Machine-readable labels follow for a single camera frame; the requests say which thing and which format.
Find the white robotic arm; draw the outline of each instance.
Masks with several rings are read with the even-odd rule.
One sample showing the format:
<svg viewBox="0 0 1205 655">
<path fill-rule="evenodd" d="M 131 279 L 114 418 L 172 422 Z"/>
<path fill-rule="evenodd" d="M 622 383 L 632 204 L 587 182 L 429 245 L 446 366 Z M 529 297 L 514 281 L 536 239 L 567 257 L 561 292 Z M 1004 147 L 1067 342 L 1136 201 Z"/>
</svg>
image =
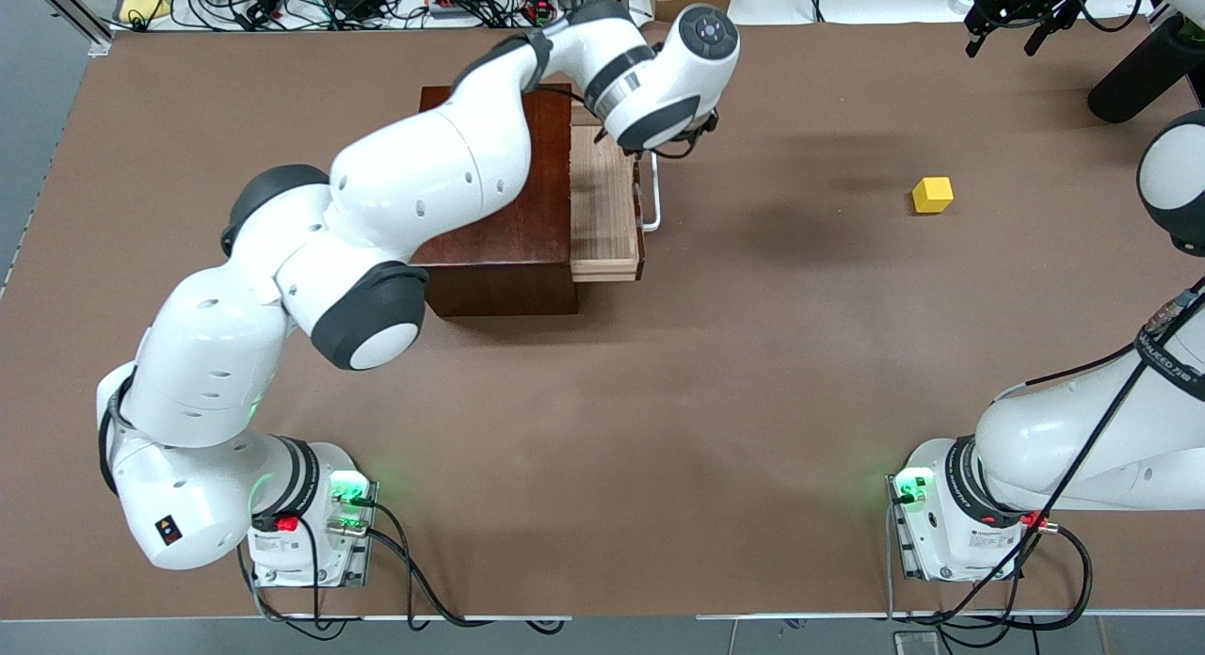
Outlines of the white robotic arm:
<svg viewBox="0 0 1205 655">
<path fill-rule="evenodd" d="M 557 71 L 623 148 L 715 128 L 740 52 L 731 20 L 683 11 L 659 53 L 618 2 L 509 39 L 442 106 L 345 148 L 331 176 L 280 166 L 247 184 L 223 235 L 227 264 L 184 278 L 131 364 L 98 386 L 101 471 L 155 566 L 213 562 L 248 531 L 276 584 L 341 583 L 363 535 L 368 482 L 345 450 L 246 431 L 293 330 L 340 368 L 374 368 L 418 336 L 422 243 L 509 205 L 525 183 L 521 94 Z M 315 535 L 318 568 L 310 560 Z"/>
<path fill-rule="evenodd" d="M 1138 170 L 1151 218 L 1198 256 L 1203 161 L 1205 110 L 1164 128 Z M 1087 372 L 1018 396 L 1050 377 L 1016 385 L 988 407 L 974 436 L 917 448 L 893 479 L 905 567 L 925 579 L 980 580 L 1056 494 L 1059 509 L 1205 509 L 1203 283 Z M 1010 572 L 1011 562 L 1000 577 Z"/>
</svg>

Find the open drawer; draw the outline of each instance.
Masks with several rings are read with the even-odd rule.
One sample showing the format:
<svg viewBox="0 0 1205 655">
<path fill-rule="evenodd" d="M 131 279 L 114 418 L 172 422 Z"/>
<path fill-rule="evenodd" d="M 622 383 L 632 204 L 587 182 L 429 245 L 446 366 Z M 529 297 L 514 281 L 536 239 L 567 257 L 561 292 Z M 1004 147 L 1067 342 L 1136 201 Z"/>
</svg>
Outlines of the open drawer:
<svg viewBox="0 0 1205 655">
<path fill-rule="evenodd" d="M 574 282 L 635 282 L 645 265 L 640 167 L 596 124 L 577 124 L 570 163 L 570 269 Z"/>
</svg>

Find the yellow object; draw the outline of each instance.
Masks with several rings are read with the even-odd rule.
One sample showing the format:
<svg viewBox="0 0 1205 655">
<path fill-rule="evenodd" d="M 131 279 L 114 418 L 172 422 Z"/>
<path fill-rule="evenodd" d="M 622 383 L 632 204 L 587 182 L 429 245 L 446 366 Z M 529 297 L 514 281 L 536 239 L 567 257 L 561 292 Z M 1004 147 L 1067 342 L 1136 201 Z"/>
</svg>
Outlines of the yellow object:
<svg viewBox="0 0 1205 655">
<path fill-rule="evenodd" d="M 912 189 L 912 205 L 917 213 L 941 213 L 954 200 L 950 178 L 924 178 Z"/>
<path fill-rule="evenodd" d="M 171 0 L 117 0 L 117 20 L 146 24 L 171 12 Z"/>
</svg>

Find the black cylinder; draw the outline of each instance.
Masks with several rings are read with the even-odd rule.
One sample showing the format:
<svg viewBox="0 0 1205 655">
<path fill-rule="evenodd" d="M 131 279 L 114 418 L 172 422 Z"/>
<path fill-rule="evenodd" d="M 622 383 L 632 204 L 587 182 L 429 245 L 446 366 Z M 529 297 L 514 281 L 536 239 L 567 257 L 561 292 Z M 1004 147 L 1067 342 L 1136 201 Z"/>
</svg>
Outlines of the black cylinder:
<svg viewBox="0 0 1205 655">
<path fill-rule="evenodd" d="M 1088 110 L 1110 123 L 1135 118 L 1176 81 L 1205 63 L 1205 43 L 1180 37 L 1185 17 L 1170 17 L 1088 93 Z"/>
</svg>

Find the yellow cube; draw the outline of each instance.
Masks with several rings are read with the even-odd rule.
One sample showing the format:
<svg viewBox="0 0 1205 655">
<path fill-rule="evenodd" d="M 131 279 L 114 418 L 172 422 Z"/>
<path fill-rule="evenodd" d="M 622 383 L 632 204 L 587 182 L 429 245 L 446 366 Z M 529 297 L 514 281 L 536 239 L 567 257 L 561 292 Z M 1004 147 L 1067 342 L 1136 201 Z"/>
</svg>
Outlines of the yellow cube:
<svg viewBox="0 0 1205 655">
<path fill-rule="evenodd" d="M 917 213 L 941 213 L 954 200 L 950 178 L 924 178 L 912 189 L 912 205 Z"/>
</svg>

